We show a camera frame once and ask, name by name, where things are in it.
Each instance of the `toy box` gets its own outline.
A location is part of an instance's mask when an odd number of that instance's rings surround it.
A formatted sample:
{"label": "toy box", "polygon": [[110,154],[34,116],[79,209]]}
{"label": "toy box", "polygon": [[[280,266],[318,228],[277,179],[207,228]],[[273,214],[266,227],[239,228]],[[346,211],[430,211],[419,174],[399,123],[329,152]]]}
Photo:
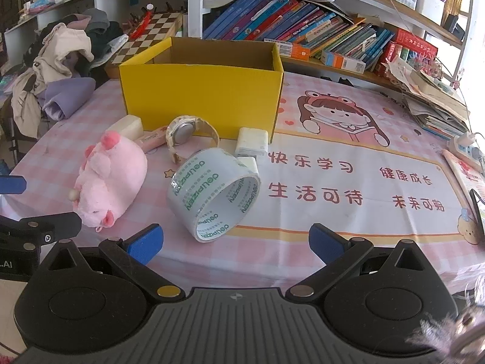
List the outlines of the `toy box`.
{"label": "toy box", "polygon": [[274,43],[167,38],[119,65],[127,112],[144,130],[180,115],[207,120],[221,138],[276,124],[283,66]]}

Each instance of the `white watch strap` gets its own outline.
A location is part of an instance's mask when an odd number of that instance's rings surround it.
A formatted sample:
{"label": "white watch strap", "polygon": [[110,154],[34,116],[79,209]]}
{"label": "white watch strap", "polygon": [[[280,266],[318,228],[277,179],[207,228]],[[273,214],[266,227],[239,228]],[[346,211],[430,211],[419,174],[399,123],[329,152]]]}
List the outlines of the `white watch strap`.
{"label": "white watch strap", "polygon": [[170,125],[168,125],[167,132],[166,132],[168,150],[170,151],[170,156],[172,157],[172,161],[175,164],[183,164],[187,160],[185,157],[179,155],[176,152],[175,145],[174,145],[174,133],[176,132],[177,127],[187,122],[195,123],[196,132],[200,131],[206,134],[210,134],[210,136],[212,137],[213,143],[211,143],[209,147],[219,147],[219,142],[220,142],[219,134],[209,122],[205,121],[202,118],[199,118],[198,116],[188,116],[188,115],[179,116],[175,118],[170,123]]}

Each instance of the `pink highlighter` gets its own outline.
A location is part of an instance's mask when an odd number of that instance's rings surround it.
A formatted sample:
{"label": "pink highlighter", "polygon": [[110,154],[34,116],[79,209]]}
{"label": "pink highlighter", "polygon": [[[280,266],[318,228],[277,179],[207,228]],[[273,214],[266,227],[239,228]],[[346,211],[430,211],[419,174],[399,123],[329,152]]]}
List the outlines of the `pink highlighter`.
{"label": "pink highlighter", "polygon": [[155,131],[145,134],[144,136],[135,140],[135,144],[137,144],[144,151],[144,153],[147,153],[152,149],[163,145],[167,142],[167,139],[165,137],[167,127],[168,126],[163,126],[159,129],[156,129]]}

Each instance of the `pink plush toy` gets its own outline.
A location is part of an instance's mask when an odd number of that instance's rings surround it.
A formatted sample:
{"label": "pink plush toy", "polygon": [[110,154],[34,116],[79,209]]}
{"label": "pink plush toy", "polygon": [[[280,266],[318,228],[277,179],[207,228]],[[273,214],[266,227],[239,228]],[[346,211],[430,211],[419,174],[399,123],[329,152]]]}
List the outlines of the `pink plush toy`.
{"label": "pink plush toy", "polygon": [[69,200],[82,223],[100,232],[111,227],[135,199],[145,180],[146,156],[135,142],[116,131],[106,131],[84,156]]}

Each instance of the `table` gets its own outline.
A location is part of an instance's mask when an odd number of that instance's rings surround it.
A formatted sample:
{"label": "table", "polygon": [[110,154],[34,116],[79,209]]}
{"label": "table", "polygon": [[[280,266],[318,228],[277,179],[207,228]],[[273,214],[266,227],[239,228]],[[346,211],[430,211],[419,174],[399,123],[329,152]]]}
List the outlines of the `table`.
{"label": "table", "polygon": [[[84,149],[124,115],[120,83],[111,80],[16,166],[13,174],[26,178],[27,190],[0,197],[2,214],[19,219],[71,211],[67,193]],[[457,230],[466,201],[440,154],[444,146],[387,97],[285,73],[273,143],[268,157],[258,158],[260,195],[239,226],[210,244],[191,237],[166,205],[176,166],[161,147],[147,155],[145,183],[115,225],[101,233],[83,227],[74,241],[93,246],[159,223],[164,245],[149,267],[187,292],[192,286],[285,291],[324,266],[307,242],[310,226],[320,222],[375,245],[411,237],[449,290],[460,291],[485,271],[485,250]]]}

